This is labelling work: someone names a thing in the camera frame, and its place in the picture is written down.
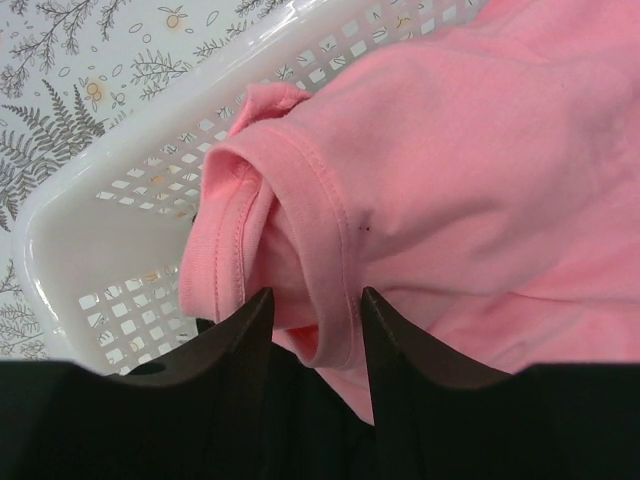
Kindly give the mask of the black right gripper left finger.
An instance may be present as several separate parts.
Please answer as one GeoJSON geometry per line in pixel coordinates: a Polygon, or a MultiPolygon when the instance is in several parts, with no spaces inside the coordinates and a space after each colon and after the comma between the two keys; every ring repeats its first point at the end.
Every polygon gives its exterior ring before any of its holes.
{"type": "Polygon", "coordinates": [[[110,479],[257,479],[274,295],[115,378],[126,417],[110,479]]]}

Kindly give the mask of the pink polo shirt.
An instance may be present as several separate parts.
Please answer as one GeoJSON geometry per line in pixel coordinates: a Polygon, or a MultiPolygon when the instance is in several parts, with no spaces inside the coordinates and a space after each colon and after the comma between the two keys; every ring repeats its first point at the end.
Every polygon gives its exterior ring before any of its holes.
{"type": "Polygon", "coordinates": [[[182,311],[263,287],[364,421],[359,303],[502,371],[639,358],[639,5],[492,1],[315,94],[253,85],[203,164],[182,311]]]}

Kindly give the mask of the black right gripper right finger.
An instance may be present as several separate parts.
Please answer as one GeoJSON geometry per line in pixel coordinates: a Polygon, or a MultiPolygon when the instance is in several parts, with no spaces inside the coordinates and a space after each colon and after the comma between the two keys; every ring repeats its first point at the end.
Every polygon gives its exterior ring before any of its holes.
{"type": "Polygon", "coordinates": [[[518,423],[497,397],[508,374],[421,330],[370,287],[361,319],[383,478],[529,477],[518,423]]]}

